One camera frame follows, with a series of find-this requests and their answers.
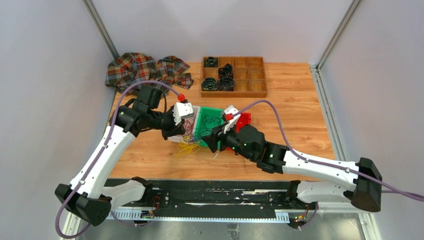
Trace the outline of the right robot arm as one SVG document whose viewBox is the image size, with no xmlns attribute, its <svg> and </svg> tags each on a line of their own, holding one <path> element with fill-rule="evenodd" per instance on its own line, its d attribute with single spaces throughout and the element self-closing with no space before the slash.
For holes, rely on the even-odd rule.
<svg viewBox="0 0 424 240">
<path fill-rule="evenodd" d="M 290 150 L 287 146 L 265 139 L 263 132 L 250 124 L 239 131 L 222 126 L 201 138 L 215 153 L 226 148 L 253 162 L 264 172 L 294 174 L 315 178 L 315 181 L 292 181 L 285 195 L 294 209 L 304 203 L 347 203 L 377 213 L 381 211 L 382 175 L 374 162 L 365 157 L 355 161 L 336 161 Z"/>
</svg>

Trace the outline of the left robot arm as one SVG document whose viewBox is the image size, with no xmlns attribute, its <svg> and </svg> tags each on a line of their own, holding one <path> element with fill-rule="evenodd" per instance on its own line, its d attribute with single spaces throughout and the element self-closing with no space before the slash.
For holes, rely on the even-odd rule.
<svg viewBox="0 0 424 240">
<path fill-rule="evenodd" d="M 81 171 L 69 184 L 57 186 L 55 195 L 62 209 L 91 226 L 98 226 L 112 210 L 125 204 L 137 202 L 146 207 L 152 203 L 152 184 L 141 177 L 113 187 L 106 187 L 105 183 L 119 158 L 140 133 L 160 130 L 165 140 L 185 133 L 185 119 L 194 114 L 192 104 L 177 93 L 174 105 L 156 111 L 163 96 L 159 88 L 143 85 L 136 98 L 115 110 L 104 136 Z"/>
</svg>

